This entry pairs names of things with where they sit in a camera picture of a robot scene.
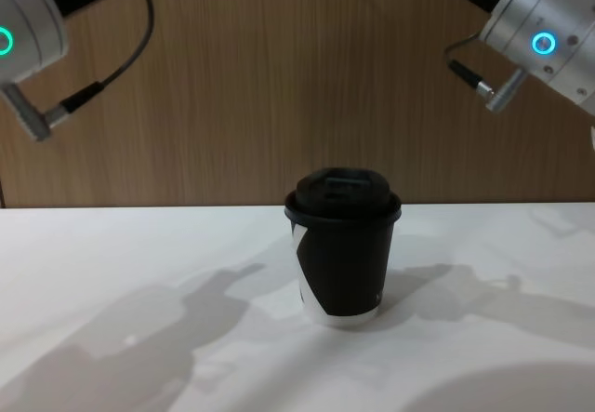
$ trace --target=white tabletop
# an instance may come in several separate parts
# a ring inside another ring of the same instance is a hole
[[[301,312],[280,207],[0,211],[0,412],[592,412],[595,205],[406,206],[382,314]]]

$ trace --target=cup rim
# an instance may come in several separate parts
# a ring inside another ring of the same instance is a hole
[[[285,215],[293,222],[310,227],[326,227],[333,229],[349,229],[361,227],[386,226],[396,222],[402,215],[401,199],[395,194],[390,193],[390,202],[387,205],[386,212],[370,218],[359,219],[330,219],[306,214],[296,207],[296,191],[291,192],[285,198]]]

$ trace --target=wooden wall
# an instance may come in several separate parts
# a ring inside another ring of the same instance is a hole
[[[593,118],[535,80],[487,112],[443,48],[464,0],[155,0],[140,62],[35,144],[0,108],[7,206],[275,204],[322,166],[372,167],[406,202],[595,200]],[[22,85],[48,108],[124,60],[142,0],[68,21],[71,54]],[[462,56],[492,82],[511,66]]]

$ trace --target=black plastic lid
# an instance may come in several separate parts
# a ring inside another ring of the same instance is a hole
[[[401,200],[377,172],[325,168],[302,179],[287,196],[287,216],[298,224],[313,221],[353,223],[399,218]]]

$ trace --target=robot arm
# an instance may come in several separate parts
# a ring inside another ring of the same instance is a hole
[[[132,57],[107,79],[85,87],[46,113],[39,113],[20,92],[17,83],[66,55],[68,38],[64,18],[96,1],[0,0],[0,94],[35,140],[49,138],[53,127],[123,73],[149,42],[154,21],[152,0],[147,0],[147,32]]]
[[[519,66],[498,91],[462,64],[449,67],[503,110],[531,74],[595,115],[595,0],[469,0],[492,17],[477,35]]]

